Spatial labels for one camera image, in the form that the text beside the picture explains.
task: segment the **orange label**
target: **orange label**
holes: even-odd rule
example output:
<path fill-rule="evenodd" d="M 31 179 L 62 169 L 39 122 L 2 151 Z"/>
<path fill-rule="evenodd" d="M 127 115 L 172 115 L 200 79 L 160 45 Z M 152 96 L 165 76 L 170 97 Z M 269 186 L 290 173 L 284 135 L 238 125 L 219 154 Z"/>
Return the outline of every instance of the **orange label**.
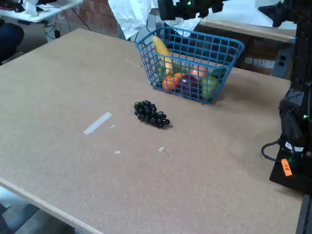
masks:
<path fill-rule="evenodd" d="M 284 169 L 284 172 L 285 172 L 285 176 L 291 176 L 292 175 L 292 171 L 291 171 L 291 168 L 290 168 L 290 166 L 288 164 L 287 159 L 285 159 L 285 158 L 282 159 L 281 163 L 282 163 L 282 166 L 283 166 L 283 169 Z"/>

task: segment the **green apple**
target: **green apple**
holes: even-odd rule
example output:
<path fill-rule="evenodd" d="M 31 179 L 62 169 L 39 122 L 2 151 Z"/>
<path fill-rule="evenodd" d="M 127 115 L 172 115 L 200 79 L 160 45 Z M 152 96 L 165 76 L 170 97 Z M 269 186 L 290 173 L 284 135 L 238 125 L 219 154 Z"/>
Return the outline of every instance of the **green apple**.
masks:
<path fill-rule="evenodd" d="M 217 84 L 218 84 L 218 80 L 211 75 L 209 75 L 207 78 L 202 78 L 200 81 L 201 97 L 204 100 L 211 98 Z"/>

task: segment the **grape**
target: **grape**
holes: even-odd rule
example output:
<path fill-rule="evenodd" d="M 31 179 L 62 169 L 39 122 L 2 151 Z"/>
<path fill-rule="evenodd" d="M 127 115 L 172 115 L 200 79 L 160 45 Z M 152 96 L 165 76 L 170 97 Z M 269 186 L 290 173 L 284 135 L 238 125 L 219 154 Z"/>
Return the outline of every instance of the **grape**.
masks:
<path fill-rule="evenodd" d="M 155 104 L 152 104 L 148 100 L 136 102 L 134 105 L 135 115 L 141 121 L 145 121 L 153 126 L 162 128 L 164 125 L 170 124 L 170 120 L 166 119 L 167 116 L 163 111 L 157 113 Z"/>

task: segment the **wooden tabletop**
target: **wooden tabletop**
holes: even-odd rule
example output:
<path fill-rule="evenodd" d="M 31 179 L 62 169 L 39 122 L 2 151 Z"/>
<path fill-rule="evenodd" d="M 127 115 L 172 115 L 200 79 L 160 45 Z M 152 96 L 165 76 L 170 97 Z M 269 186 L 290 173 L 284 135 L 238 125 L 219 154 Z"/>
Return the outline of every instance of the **wooden tabletop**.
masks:
<path fill-rule="evenodd" d="M 270 28 L 250 24 L 233 23 L 229 21 L 202 19 L 199 24 L 207 27 L 219 28 L 227 31 L 289 43 L 294 43 L 296 36 L 296 30 Z"/>
<path fill-rule="evenodd" d="M 233 69 L 202 105 L 134 64 L 134 43 L 76 30 L 1 66 L 0 184 L 86 234 L 295 233 L 302 195 L 270 182 L 260 155 L 289 82 Z M 143 99 L 172 128 L 138 121 Z"/>

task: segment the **cable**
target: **cable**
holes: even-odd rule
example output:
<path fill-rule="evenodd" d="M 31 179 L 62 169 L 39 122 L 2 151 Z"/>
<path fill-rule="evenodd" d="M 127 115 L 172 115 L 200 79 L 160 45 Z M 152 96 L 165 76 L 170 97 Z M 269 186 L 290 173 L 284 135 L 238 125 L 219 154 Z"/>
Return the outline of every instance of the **cable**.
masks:
<path fill-rule="evenodd" d="M 89 28 L 89 26 L 85 23 L 85 21 L 82 20 L 82 18 L 80 17 L 80 15 L 73 10 L 73 12 L 78 16 L 78 18 L 81 20 L 81 22 L 83 22 L 84 25 L 86 25 L 86 27 L 92 32 L 92 30 Z"/>
<path fill-rule="evenodd" d="M 62 9 L 62 11 L 66 14 L 66 20 L 67 20 L 67 25 L 68 25 L 68 32 L 70 32 L 71 31 L 71 29 L 70 29 L 70 24 L 69 24 L 69 20 L 68 20 L 68 14 L 67 14 L 67 12 L 62 8 L 62 7 L 57 7 L 57 6 L 54 6 L 54 7 L 47 7 L 47 6 L 40 6 L 40 8 L 47 8 L 47 9 L 51 9 L 51 8 L 59 8 L 59 9 Z"/>
<path fill-rule="evenodd" d="M 148 17 L 147 17 L 147 21 L 146 21 L 146 29 L 149 33 L 151 33 L 151 31 L 147 28 L 147 25 L 148 25 Z"/>
<path fill-rule="evenodd" d="M 278 140 L 273 141 L 273 142 L 271 142 L 271 143 L 267 143 L 267 144 L 265 144 L 264 146 L 262 146 L 262 148 L 261 148 L 261 154 L 262 154 L 266 159 L 271 160 L 271 161 L 273 161 L 273 162 L 276 162 L 276 159 L 275 159 L 275 158 L 272 158 L 272 157 L 270 157 L 270 156 L 268 156 L 268 155 L 266 155 L 265 152 L 264 152 L 264 150 L 265 150 L 267 147 L 269 147 L 269 146 L 276 145 L 277 143 L 278 143 Z"/>
<path fill-rule="evenodd" d="M 266 159 L 268 159 L 268 160 L 270 160 L 270 161 L 273 161 L 273 162 L 280 162 L 280 161 L 276 160 L 275 158 L 272 158 L 272 157 L 266 155 L 265 152 L 264 152 L 264 150 L 265 150 L 267 147 L 276 145 L 277 143 L 278 143 L 278 140 L 273 141 L 273 142 L 271 142 L 271 143 L 267 143 L 267 144 L 265 144 L 264 146 L 262 146 L 262 148 L 261 148 L 261 154 L 262 154 L 262 156 L 264 156 Z M 291 161 L 293 160 L 293 158 L 294 158 L 295 148 L 294 148 L 294 146 L 293 146 L 292 144 L 291 144 L 291 146 L 292 146 L 292 156 L 288 159 L 288 162 L 291 162 Z"/>
<path fill-rule="evenodd" d="M 134 43 L 136 42 L 136 40 L 137 40 L 137 35 L 138 35 L 138 32 L 136 33 L 136 38 L 135 38 L 135 40 L 134 40 Z"/>

